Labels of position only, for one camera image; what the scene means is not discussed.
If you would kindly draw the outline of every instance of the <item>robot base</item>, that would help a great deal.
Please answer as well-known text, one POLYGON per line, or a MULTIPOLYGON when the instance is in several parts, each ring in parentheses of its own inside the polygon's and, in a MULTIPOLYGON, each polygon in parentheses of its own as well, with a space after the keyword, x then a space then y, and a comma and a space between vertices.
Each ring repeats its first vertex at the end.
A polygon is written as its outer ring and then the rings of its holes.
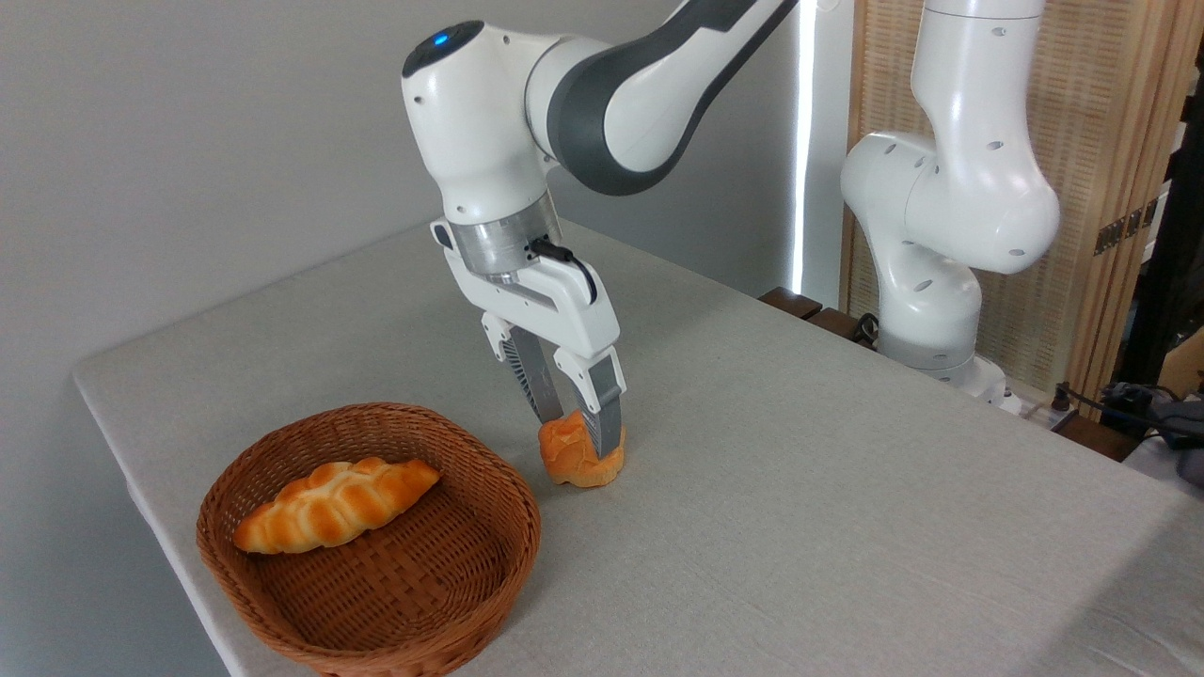
POLYGON ((1008 378, 1003 375, 1003 370, 981 355, 974 355, 968 363, 951 369, 917 369, 916 371, 949 383, 988 405, 1020 414, 1020 398, 1013 395, 1011 390, 1008 389, 1008 378))

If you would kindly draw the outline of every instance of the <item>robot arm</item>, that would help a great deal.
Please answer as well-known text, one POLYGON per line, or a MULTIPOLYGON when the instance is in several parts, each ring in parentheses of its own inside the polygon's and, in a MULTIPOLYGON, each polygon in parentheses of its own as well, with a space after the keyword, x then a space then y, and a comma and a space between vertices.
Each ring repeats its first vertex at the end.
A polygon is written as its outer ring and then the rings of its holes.
POLYGON ((619 443, 626 382, 619 325, 597 272, 560 246, 547 172, 628 195, 677 164, 719 90, 797 0, 686 0, 655 31, 610 47, 465 22, 423 41, 401 87, 443 195, 435 239, 484 311, 495 357, 541 420, 562 414, 539 347, 577 389, 595 449, 619 443))
POLYGON ((974 355, 970 267, 1019 272, 1058 225, 1025 110, 1044 5, 926 0, 911 89, 936 139, 870 134, 840 177, 878 271, 879 352, 995 404, 1004 378, 974 355))

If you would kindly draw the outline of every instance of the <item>gray tablecloth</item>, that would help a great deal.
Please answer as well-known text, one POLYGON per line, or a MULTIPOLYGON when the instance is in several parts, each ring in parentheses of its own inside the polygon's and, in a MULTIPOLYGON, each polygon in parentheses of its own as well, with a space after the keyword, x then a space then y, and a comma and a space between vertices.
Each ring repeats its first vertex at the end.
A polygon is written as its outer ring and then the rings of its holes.
MULTIPOLYGON (((82 363, 130 491, 235 675, 307 675, 201 564, 265 432, 431 407, 530 482, 535 571, 467 676, 1204 675, 1199 501, 566 224, 614 301, 627 466, 555 487, 478 312, 413 230, 82 363)), ((565 382, 562 393, 568 394, 565 382)))

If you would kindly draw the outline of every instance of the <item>woven basket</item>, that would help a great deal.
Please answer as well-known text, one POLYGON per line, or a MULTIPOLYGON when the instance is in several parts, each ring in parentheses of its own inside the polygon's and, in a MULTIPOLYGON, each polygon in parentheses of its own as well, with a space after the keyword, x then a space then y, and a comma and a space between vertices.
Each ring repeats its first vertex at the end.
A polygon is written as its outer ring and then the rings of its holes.
POLYGON ((427 677, 501 630, 539 547, 531 489, 460 426, 421 407, 353 405, 268 434, 222 473, 196 523, 201 559, 272 649, 341 677, 427 677), (247 554, 235 526, 327 461, 423 459, 443 477, 388 525, 336 548, 247 554))

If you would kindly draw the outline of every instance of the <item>bread roll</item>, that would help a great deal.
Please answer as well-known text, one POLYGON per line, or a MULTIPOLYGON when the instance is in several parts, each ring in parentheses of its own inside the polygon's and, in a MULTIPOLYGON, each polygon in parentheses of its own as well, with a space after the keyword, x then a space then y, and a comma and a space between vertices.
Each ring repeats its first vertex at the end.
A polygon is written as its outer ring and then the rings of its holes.
POLYGON ((568 482, 574 487, 609 484, 622 470, 622 446, 627 429, 619 434, 619 446, 607 458, 598 460, 585 428, 585 418, 574 411, 567 418, 549 420, 539 428, 539 455, 548 476, 556 484, 568 482))
POLYGON ((265 554, 341 546, 391 522, 438 479, 439 472, 420 460, 388 464, 373 457, 319 465, 247 516, 234 544, 265 554))

